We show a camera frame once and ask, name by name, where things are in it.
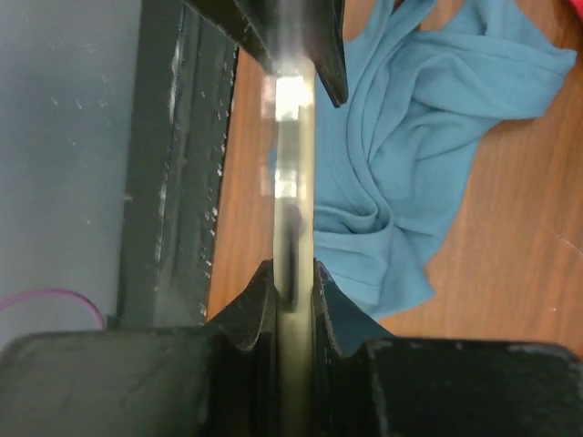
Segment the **red object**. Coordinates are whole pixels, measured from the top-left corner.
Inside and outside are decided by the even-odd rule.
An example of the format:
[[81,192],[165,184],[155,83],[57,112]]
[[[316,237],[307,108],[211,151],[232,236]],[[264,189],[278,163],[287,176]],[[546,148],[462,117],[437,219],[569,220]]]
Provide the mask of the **red object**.
[[569,0],[569,2],[575,7],[579,18],[583,20],[583,0]]

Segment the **blue fabric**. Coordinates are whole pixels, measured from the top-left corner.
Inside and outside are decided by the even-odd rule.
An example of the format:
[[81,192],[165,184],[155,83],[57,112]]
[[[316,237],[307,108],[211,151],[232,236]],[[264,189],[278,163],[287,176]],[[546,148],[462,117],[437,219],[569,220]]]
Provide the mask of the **blue fabric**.
[[485,132],[541,117],[576,54],[513,0],[467,0],[439,32],[435,0],[377,0],[345,45],[350,100],[316,90],[315,256],[379,319],[433,295],[424,264],[445,239]]

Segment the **gray surface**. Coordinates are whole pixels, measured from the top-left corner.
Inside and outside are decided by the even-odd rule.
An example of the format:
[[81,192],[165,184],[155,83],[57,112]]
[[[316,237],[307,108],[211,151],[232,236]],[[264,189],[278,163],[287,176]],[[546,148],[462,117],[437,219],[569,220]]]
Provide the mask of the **gray surface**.
[[[0,297],[77,290],[116,309],[140,0],[0,0]],[[0,346],[93,326],[82,306],[0,313]]]

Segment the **curved pink wire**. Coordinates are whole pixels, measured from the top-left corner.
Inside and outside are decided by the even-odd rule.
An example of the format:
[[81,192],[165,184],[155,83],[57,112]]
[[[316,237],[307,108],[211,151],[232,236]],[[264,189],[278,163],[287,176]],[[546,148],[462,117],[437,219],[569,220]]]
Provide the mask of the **curved pink wire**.
[[7,296],[3,299],[0,299],[0,312],[10,307],[13,307],[19,303],[23,303],[28,300],[33,300],[37,298],[72,299],[81,302],[93,315],[97,328],[99,330],[104,330],[106,328],[106,321],[104,320],[103,314],[101,314],[101,311],[99,311],[99,308],[96,306],[96,304],[93,303],[88,298],[86,298],[85,296],[83,296],[81,293],[77,293],[76,291],[72,290],[40,289],[16,293],[13,294],[12,296]]

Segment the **wooden table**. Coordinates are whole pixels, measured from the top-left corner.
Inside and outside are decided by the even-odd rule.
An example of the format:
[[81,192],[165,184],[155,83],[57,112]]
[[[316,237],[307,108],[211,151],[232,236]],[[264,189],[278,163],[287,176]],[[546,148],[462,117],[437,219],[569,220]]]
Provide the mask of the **wooden table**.
[[[364,28],[373,1],[347,0],[347,39]],[[462,3],[438,0],[422,29],[439,29]],[[583,24],[566,0],[518,4],[553,44],[583,48]],[[271,257],[275,138],[260,118],[262,78],[241,52],[209,317]],[[583,60],[544,117],[502,123],[483,138],[464,203],[426,271],[435,297],[383,320],[395,334],[554,341],[583,355]]]

